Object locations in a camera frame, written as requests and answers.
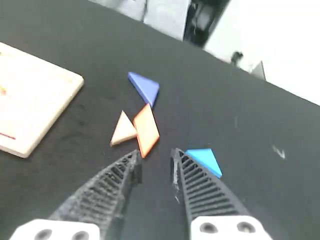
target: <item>orange parallelogram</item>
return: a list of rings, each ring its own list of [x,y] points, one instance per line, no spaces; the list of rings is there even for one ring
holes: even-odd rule
[[[160,137],[150,104],[145,105],[137,114],[133,125],[137,132],[141,156],[145,158]]]

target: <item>blue triangle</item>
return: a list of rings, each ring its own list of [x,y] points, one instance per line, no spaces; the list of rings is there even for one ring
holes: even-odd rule
[[[221,178],[222,172],[211,149],[188,149],[185,153],[207,168],[218,178]]]
[[[130,82],[134,85],[140,96],[143,98],[146,104],[150,104],[153,107],[158,91],[159,83],[152,81],[144,76],[140,76],[134,72],[128,73]]]

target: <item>tangram piece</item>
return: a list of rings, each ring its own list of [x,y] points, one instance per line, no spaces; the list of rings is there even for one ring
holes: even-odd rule
[[[140,76],[134,72],[128,73],[130,82],[134,85],[140,96],[143,98],[146,104],[150,104],[153,107],[158,91],[159,83],[152,81],[144,76]]]
[[[217,178],[221,178],[222,172],[211,149],[189,149],[185,153],[211,171]]]
[[[160,137],[149,104],[147,104],[134,118],[133,125],[137,132],[136,138],[139,143],[141,156],[145,158]]]
[[[121,112],[118,123],[116,124],[110,146],[120,144],[126,140],[133,139],[137,131],[124,111]]]

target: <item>black tabletop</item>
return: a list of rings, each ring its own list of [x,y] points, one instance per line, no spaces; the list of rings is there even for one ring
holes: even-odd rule
[[[28,159],[0,152],[1,239],[47,218],[138,148],[136,140],[109,147],[121,111],[133,119],[144,106],[130,71],[160,83],[160,140],[132,192],[122,239],[188,238],[169,182],[176,147],[211,148],[223,182],[275,240],[320,238],[318,106],[87,0],[1,0],[0,41],[85,80]]]

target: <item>wooden puzzle board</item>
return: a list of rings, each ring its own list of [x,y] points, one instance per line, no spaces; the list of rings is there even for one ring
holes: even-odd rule
[[[0,150],[30,155],[84,79],[0,42]]]

